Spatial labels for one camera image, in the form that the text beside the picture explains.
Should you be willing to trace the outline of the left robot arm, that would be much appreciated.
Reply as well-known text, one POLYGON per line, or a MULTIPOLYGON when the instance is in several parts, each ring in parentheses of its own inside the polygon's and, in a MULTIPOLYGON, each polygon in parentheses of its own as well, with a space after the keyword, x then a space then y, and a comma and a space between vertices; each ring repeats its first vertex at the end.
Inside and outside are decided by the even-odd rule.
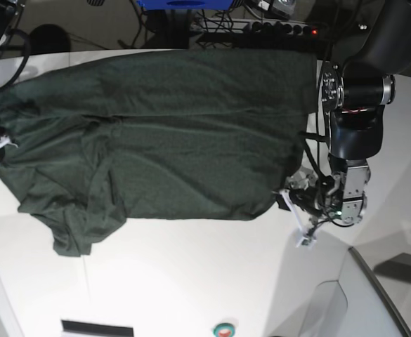
POLYGON ((285 200, 311 218, 352 227, 367 206, 367 159, 379 153, 384 109, 396 95, 395 75, 411 63, 411 1, 386 1, 363 47, 343 65, 324 61, 318 89, 325 132, 302 133, 317 177, 289 189, 285 200))

